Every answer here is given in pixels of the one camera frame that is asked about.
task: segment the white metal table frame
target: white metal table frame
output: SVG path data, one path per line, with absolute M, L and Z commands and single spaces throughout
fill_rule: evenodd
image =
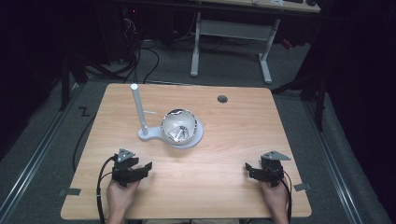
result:
M 270 25 L 254 25 L 247 23 L 236 23 L 227 21 L 211 21 L 201 20 L 201 13 L 197 13 L 196 29 L 195 29 L 195 45 L 192 54 L 191 63 L 191 76 L 198 76 L 199 68 L 199 43 L 201 35 L 216 35 L 231 38 L 243 38 L 266 41 L 263 53 L 259 53 L 259 61 L 262 66 L 262 75 L 264 82 L 271 84 L 272 79 L 268 69 L 267 57 L 270 52 L 271 46 L 274 42 L 277 27 L 280 19 L 276 19 L 272 26 Z

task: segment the human hand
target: human hand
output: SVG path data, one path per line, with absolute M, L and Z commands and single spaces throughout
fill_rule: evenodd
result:
M 283 181 L 288 185 L 288 181 L 286 178 L 283 178 Z M 262 187 L 262 192 L 264 194 L 265 204 L 268 206 L 271 212 L 271 216 L 275 224 L 286 224 L 288 221 L 288 214 L 286 211 L 286 206 L 288 204 L 288 191 L 283 186 L 282 183 L 273 188 L 271 188 L 271 184 L 269 182 L 259 181 L 260 186 Z
M 134 200 L 134 194 L 139 184 L 140 180 L 125 188 L 114 180 L 110 181 L 107 187 L 107 201 L 110 210 L 107 224 L 124 222 L 126 211 Z

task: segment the white pole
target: white pole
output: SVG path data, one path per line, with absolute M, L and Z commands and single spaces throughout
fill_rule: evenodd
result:
M 136 105 L 137 115 L 139 116 L 140 125 L 142 126 L 143 135 L 149 133 L 148 126 L 145 120 L 145 113 L 143 111 L 142 101 L 140 100 L 139 89 L 136 83 L 131 85 L 132 94 L 134 95 L 134 104 Z

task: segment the table top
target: table top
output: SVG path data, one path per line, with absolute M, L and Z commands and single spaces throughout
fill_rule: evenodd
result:
M 316 12 L 316 13 L 320 12 L 320 7 L 318 6 L 318 4 L 311 7 L 306 3 L 306 0 L 304 0 L 301 4 L 283 1 L 282 5 L 272 3 L 271 0 L 256 0 L 257 4 L 255 5 L 253 5 L 252 0 L 200 0 L 200 2 L 231 4 L 231 5 L 245 6 L 245 7 L 266 7 L 266 8 L 292 10 L 299 12 Z
M 160 140 L 142 142 L 130 85 L 110 84 L 82 153 L 61 215 L 65 219 L 98 219 L 95 189 L 104 162 L 124 147 L 153 162 L 135 195 L 127 218 L 269 217 L 257 180 L 248 178 L 245 162 L 260 168 L 260 155 L 276 150 L 291 157 L 282 161 L 292 185 L 301 184 L 296 163 L 271 92 L 265 88 L 139 85 L 149 127 L 159 126 L 175 109 L 190 110 L 203 124 L 201 142 L 175 149 Z M 220 103 L 218 96 L 228 98 Z M 112 162 L 104 174 L 111 171 Z M 106 187 L 101 183 L 107 216 Z M 293 217 L 308 217 L 311 207 L 303 190 L 292 190 Z

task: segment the white desk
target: white desk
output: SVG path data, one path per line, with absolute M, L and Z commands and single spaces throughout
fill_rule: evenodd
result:
M 278 10 L 293 10 L 301 12 L 320 12 L 318 5 L 311 7 L 303 2 L 302 4 L 283 2 L 283 5 L 271 3 L 270 0 L 256 0 L 253 5 L 252 0 L 201 0 L 201 2 L 217 4 L 233 4 L 243 7 L 266 7 Z M 216 35 L 232 38 L 244 38 L 266 41 L 263 52 L 259 54 L 259 62 L 262 67 L 262 75 L 267 84 L 272 83 L 271 75 L 268 69 L 267 57 L 276 36 L 276 31 L 280 19 L 276 19 L 273 25 L 262 26 L 246 23 L 236 23 L 227 21 L 201 20 L 201 13 L 197 13 L 195 29 L 195 45 L 192 54 L 191 76 L 197 77 L 199 70 L 199 43 L 201 35 Z

